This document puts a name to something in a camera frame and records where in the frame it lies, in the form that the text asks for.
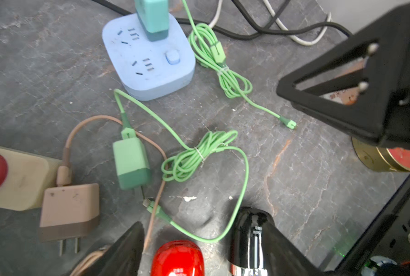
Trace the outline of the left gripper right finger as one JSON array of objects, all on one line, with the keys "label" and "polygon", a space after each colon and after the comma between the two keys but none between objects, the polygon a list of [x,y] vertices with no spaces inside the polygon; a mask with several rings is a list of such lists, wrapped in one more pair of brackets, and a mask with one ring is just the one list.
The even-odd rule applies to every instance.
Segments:
[{"label": "left gripper right finger", "polygon": [[323,276],[272,223],[262,225],[262,252],[269,276]]}]

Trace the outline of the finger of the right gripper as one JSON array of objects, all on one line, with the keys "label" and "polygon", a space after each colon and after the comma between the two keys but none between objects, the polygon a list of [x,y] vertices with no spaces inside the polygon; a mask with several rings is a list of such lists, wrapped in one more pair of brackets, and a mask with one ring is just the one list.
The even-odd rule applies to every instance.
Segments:
[{"label": "finger of the right gripper", "polygon": [[[364,67],[300,90],[297,85],[358,57]],[[292,106],[373,146],[410,148],[410,13],[389,13],[279,80]]]}]

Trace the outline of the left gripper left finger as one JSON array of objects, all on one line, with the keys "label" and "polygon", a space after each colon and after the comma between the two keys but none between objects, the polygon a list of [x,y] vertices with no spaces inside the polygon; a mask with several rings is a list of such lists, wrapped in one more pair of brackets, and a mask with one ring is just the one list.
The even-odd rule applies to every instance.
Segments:
[{"label": "left gripper left finger", "polygon": [[141,222],[134,223],[82,276],[137,276],[144,248]]}]

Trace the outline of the black shaver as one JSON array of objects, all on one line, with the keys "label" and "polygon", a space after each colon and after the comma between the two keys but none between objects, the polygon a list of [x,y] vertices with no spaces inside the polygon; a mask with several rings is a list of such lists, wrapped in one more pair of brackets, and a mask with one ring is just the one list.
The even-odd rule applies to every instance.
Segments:
[{"label": "black shaver", "polygon": [[229,272],[233,276],[268,276],[270,261],[263,241],[264,226],[273,224],[273,217],[266,211],[242,207],[233,224]]}]

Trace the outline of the red shaver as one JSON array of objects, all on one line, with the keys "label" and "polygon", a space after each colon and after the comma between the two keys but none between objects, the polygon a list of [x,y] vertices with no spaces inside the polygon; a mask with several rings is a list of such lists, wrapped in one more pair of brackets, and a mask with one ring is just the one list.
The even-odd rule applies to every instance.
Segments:
[{"label": "red shaver", "polygon": [[189,240],[175,240],[155,253],[151,276],[204,276],[205,262],[199,246]]}]

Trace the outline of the pink charger adapter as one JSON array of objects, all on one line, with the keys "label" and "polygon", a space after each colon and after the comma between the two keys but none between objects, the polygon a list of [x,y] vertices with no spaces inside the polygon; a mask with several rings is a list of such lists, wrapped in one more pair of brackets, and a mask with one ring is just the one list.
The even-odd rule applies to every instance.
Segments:
[{"label": "pink charger adapter", "polygon": [[41,208],[39,239],[59,243],[59,255],[65,252],[66,241],[75,239],[75,253],[80,238],[87,236],[100,221],[98,184],[57,186],[45,190]]}]

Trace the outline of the green charger adapter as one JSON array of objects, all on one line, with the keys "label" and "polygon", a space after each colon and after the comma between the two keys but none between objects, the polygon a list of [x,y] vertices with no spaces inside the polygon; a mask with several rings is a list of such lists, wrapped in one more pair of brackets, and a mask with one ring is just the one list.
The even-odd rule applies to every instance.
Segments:
[{"label": "green charger adapter", "polygon": [[135,7],[140,23],[150,41],[159,41],[168,37],[168,0],[136,0]]},{"label": "green charger adapter", "polygon": [[149,184],[152,173],[145,147],[137,137],[113,143],[115,168],[120,188],[131,190]]}]

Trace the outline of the beige power strip red sockets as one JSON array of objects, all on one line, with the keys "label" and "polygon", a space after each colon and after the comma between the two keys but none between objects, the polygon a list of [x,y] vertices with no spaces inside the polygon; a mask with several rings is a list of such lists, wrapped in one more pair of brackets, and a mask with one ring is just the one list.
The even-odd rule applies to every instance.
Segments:
[{"label": "beige power strip red sockets", "polygon": [[44,192],[56,183],[61,160],[0,147],[0,208],[40,208]]}]

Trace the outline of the red round tin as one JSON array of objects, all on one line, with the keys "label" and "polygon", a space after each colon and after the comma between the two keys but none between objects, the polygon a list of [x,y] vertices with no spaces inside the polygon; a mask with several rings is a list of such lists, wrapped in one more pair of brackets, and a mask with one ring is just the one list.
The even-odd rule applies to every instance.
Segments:
[{"label": "red round tin", "polygon": [[359,160],[375,172],[410,172],[410,150],[370,146],[356,138],[352,145]]}]

